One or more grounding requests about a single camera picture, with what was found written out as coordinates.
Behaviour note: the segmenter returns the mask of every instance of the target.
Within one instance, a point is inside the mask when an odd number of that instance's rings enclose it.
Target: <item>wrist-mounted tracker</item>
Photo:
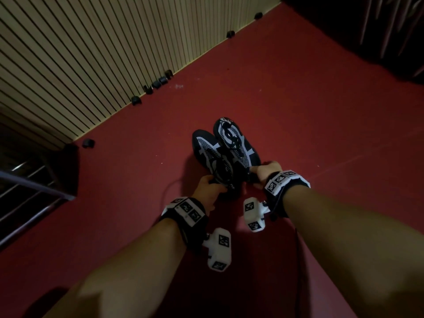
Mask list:
[[[267,198],[267,205],[270,210],[270,219],[275,221],[277,215],[282,218],[288,218],[283,205],[283,196],[290,187],[303,185],[311,187],[311,184],[302,176],[292,170],[274,172],[268,176],[264,192]]]
[[[160,220],[166,218],[177,222],[187,248],[199,252],[209,220],[202,203],[193,197],[178,197],[163,210]]]

